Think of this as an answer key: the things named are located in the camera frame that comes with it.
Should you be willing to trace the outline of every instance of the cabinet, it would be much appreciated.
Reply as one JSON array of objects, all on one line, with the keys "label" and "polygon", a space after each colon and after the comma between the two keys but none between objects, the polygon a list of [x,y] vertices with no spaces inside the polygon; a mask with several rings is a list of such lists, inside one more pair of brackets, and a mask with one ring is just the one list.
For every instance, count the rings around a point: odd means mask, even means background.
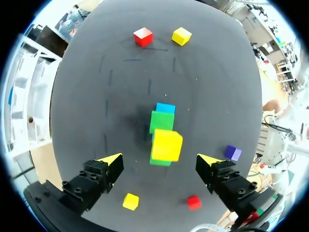
[{"label": "cabinet", "polygon": [[20,36],[1,102],[2,142],[10,157],[51,143],[50,103],[60,62],[59,56]]}]

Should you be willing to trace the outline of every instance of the yellow cube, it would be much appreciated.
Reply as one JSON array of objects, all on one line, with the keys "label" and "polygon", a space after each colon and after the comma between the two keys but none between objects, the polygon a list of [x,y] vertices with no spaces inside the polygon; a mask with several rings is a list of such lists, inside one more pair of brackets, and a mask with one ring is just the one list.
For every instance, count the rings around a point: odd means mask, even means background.
[{"label": "yellow cube", "polygon": [[188,32],[184,28],[178,28],[174,31],[172,40],[178,43],[180,46],[183,46],[191,38],[192,33]]},{"label": "yellow cube", "polygon": [[135,210],[137,206],[139,206],[139,197],[128,193],[124,199],[122,206],[130,210]]},{"label": "yellow cube", "polygon": [[183,144],[183,137],[176,131],[155,129],[151,151],[153,160],[177,162]]}]

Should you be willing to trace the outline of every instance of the red cube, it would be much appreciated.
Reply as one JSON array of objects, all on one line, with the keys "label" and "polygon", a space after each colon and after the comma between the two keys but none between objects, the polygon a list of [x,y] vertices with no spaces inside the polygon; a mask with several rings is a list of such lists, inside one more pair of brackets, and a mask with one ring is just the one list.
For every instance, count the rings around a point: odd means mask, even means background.
[{"label": "red cube", "polygon": [[202,207],[202,203],[196,195],[189,197],[187,203],[191,210],[196,210]]},{"label": "red cube", "polygon": [[153,41],[153,33],[147,28],[141,28],[133,33],[135,42],[145,47]]}]

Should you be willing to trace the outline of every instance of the bolt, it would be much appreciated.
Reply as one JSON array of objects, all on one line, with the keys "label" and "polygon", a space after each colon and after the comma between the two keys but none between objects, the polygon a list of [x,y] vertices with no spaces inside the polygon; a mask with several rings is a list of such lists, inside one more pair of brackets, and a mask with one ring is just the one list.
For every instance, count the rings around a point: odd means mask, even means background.
[{"label": "bolt", "polygon": [[76,194],[80,194],[80,193],[82,193],[82,189],[81,188],[76,188],[74,192]]},{"label": "bolt", "polygon": [[243,195],[245,192],[246,192],[246,190],[240,188],[240,189],[238,190],[238,195],[241,196],[241,195]]},{"label": "bolt", "polygon": [[43,193],[45,197],[49,197],[50,196],[50,192],[44,192]]},{"label": "bolt", "polygon": [[40,199],[39,197],[35,197],[35,198],[34,198],[34,201],[35,201],[36,203],[40,203],[40,202],[41,202],[41,199]]},{"label": "bolt", "polygon": [[255,182],[255,181],[251,182],[251,186],[254,187],[254,188],[256,188],[257,182]]},{"label": "bolt", "polygon": [[85,173],[85,171],[81,170],[81,171],[79,171],[79,175],[84,176],[84,175],[86,175],[86,173]]},{"label": "bolt", "polygon": [[229,177],[229,175],[224,175],[223,176],[223,180],[228,180],[230,177]]},{"label": "bolt", "polygon": [[64,180],[64,181],[62,181],[62,185],[67,186],[67,185],[69,185],[69,183],[68,183],[68,181]]}]

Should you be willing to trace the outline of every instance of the equipment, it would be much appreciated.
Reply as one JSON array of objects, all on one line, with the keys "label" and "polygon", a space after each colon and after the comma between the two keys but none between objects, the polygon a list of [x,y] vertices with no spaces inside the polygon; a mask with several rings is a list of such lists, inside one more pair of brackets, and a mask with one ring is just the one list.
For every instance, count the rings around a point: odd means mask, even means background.
[{"label": "equipment", "polygon": [[209,165],[198,155],[196,172],[206,184],[210,193],[216,192],[227,208],[238,215],[232,229],[242,227],[260,228],[283,196],[271,188],[263,193],[255,191],[257,183],[249,182],[235,171],[231,161],[216,162]]},{"label": "equipment", "polygon": [[[84,169],[71,181],[63,181],[63,191],[49,181],[35,182],[24,190],[24,196],[33,213],[48,231],[112,232],[82,217],[91,210],[102,193],[108,193],[124,169],[122,155],[110,165],[103,161],[89,160]],[[197,156],[196,171],[212,193],[215,191],[224,204],[236,211],[239,218],[233,229],[246,226],[260,228],[282,199],[272,189],[259,194],[256,183],[250,183],[235,171],[231,161],[208,165]]]}]

